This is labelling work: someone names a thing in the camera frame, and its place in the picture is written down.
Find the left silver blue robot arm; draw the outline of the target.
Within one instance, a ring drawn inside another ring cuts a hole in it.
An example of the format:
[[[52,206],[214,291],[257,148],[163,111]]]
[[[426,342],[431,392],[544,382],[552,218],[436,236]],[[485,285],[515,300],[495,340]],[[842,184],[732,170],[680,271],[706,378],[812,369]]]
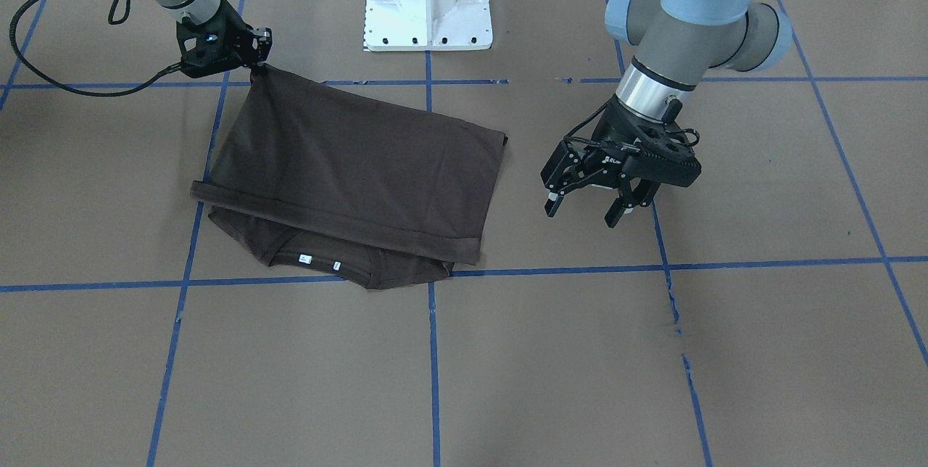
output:
[[[785,14],[755,0],[609,0],[605,27],[635,47],[612,96],[563,137],[540,176],[544,211],[586,186],[617,192],[605,215],[614,227],[646,208],[662,185],[687,187],[700,175],[694,153],[699,133],[677,124],[684,104],[707,71],[739,73],[778,63],[791,41]]]

